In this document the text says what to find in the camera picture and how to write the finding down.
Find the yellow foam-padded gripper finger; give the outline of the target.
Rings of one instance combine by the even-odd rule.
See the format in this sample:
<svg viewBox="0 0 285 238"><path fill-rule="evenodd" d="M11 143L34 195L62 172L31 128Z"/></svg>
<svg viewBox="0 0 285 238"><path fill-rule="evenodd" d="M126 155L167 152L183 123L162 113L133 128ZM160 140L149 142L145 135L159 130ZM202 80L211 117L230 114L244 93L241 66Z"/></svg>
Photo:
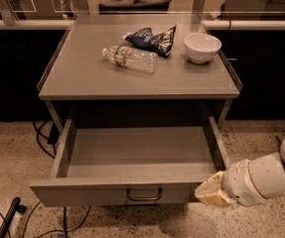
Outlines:
<svg viewBox="0 0 285 238"><path fill-rule="evenodd" d="M217 172L195 189L195 197L202 204L217 207L229 207L235 203L229 193L223 189L225 172Z"/></svg>

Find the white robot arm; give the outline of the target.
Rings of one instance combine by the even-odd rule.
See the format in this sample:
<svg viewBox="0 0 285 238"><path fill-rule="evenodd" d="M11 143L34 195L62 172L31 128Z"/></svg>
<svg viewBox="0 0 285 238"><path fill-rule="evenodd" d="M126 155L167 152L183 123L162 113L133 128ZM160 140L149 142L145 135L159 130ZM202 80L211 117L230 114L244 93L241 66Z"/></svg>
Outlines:
<svg viewBox="0 0 285 238"><path fill-rule="evenodd" d="M285 196L285 138L278 152L232 163L215 173L195 189L195 196L203 204L218 207L234 203L250 207Z"/></svg>

